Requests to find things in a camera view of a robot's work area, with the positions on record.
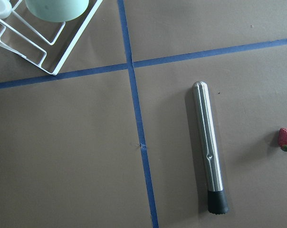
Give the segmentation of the mint green cup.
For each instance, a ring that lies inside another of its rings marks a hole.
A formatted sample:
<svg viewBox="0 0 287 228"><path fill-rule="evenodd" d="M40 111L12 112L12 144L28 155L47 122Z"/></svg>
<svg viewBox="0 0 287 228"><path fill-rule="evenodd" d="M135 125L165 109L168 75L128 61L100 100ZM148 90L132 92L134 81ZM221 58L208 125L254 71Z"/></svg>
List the mint green cup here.
<svg viewBox="0 0 287 228"><path fill-rule="evenodd" d="M81 16L89 0L26 0L28 10L37 18L49 22L65 22Z"/></svg>

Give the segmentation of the white cup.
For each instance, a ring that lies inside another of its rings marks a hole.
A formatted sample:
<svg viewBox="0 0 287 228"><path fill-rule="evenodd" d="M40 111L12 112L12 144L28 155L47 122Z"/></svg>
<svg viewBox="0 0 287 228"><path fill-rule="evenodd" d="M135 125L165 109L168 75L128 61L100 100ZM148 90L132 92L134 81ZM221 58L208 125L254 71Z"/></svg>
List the white cup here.
<svg viewBox="0 0 287 228"><path fill-rule="evenodd" d="M0 19L7 18L12 13L12 5L9 0L0 0Z"/></svg>

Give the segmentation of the steel muddler black tip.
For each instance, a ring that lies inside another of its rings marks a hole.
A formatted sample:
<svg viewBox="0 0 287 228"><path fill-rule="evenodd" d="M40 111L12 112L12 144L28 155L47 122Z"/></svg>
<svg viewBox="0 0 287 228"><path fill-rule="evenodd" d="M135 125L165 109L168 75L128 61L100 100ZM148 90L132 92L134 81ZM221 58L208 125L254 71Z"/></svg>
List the steel muddler black tip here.
<svg viewBox="0 0 287 228"><path fill-rule="evenodd" d="M222 181L219 153L208 86L197 81L192 86L193 99L202 148L202 159L207 183L208 211L221 215L229 211L226 193Z"/></svg>

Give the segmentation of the red strawberry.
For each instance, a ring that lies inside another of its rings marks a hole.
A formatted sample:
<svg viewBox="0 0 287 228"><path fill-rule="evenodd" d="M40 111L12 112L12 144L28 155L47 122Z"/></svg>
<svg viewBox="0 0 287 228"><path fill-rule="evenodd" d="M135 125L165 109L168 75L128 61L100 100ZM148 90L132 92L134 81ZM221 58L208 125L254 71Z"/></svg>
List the red strawberry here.
<svg viewBox="0 0 287 228"><path fill-rule="evenodd" d="M280 128L277 142L281 150L287 152L287 128Z"/></svg>

